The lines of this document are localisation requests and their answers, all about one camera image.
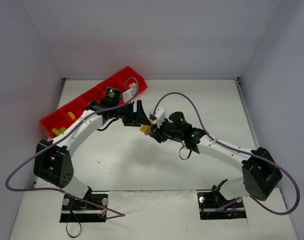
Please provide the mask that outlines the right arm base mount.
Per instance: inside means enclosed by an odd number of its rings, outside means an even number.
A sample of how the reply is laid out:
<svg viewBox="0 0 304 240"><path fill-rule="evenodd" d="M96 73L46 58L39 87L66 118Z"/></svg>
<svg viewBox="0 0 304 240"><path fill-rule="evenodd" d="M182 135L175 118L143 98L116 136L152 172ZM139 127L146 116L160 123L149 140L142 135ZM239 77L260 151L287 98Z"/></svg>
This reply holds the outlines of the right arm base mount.
<svg viewBox="0 0 304 240"><path fill-rule="evenodd" d="M242 199L227 200L219 192L226 183L224 179L218 185L213 185L210 190L198 191L197 200L201 220L233 220L246 219L246 212Z"/></svg>

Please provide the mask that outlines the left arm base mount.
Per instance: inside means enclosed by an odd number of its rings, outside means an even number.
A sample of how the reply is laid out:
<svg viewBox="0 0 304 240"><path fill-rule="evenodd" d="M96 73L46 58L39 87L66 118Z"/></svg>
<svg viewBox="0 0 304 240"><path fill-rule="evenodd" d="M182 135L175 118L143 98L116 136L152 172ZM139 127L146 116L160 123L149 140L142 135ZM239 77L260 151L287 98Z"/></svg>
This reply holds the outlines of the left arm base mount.
<svg viewBox="0 0 304 240"><path fill-rule="evenodd" d="M60 223L104 223L106 217L101 208L64 195Z"/></svg>

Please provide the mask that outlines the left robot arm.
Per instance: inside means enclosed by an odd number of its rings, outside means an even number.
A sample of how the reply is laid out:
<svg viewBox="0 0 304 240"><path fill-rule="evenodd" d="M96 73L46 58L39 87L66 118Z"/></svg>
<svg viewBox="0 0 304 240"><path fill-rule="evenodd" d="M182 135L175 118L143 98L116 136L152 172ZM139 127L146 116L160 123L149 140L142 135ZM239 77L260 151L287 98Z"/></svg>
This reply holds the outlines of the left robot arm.
<svg viewBox="0 0 304 240"><path fill-rule="evenodd" d="M131 101L137 89L121 92L108 87L100 102L91 101L82 115L62 134L51 141L38 143L34 175L80 199L91 200L92 189L74 175L72 157L78 147L108 120L121 119L123 125L150 125L141 100Z"/></svg>

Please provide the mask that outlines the white curved lego brick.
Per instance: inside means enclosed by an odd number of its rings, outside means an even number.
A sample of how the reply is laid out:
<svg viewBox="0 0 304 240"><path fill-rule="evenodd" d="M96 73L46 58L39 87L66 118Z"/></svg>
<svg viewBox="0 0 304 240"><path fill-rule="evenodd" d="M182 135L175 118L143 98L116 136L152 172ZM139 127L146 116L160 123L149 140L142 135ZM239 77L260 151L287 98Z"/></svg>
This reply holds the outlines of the white curved lego brick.
<svg viewBox="0 0 304 240"><path fill-rule="evenodd" d="M129 85L129 88L132 89L132 88L135 88L136 86L137 86L137 84L135 82L133 82Z"/></svg>

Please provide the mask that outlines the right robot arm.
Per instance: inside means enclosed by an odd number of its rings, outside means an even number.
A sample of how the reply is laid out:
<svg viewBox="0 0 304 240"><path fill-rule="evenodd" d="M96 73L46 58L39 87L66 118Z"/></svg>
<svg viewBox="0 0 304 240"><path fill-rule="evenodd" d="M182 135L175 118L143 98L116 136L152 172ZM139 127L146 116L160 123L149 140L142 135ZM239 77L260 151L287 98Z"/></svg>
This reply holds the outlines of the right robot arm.
<svg viewBox="0 0 304 240"><path fill-rule="evenodd" d="M229 150L211 139L203 129L187 123L180 111L166 117L164 109L159 107L150 112L149 118L152 121L149 135L159 143L167 140L179 142L190 153L213 157L242 173L239 178L224 179L212 187L212 192L225 201L247 196L265 201L282 179L280 170L261 160L273 160L262 147L257 150L241 147L236 151Z"/></svg>

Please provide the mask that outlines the long green lego brick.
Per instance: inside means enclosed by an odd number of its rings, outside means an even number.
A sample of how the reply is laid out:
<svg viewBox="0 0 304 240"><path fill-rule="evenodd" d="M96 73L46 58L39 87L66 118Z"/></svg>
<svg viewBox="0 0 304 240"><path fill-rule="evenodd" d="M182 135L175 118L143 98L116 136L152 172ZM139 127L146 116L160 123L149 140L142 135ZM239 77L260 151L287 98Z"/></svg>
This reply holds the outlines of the long green lego brick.
<svg viewBox="0 0 304 240"><path fill-rule="evenodd" d="M64 133L66 131L66 128L65 127L61 127L60 129L56 129L56 128L53 128L52 129L52 133L55 135L55 136L59 136L61 135L62 133Z"/></svg>

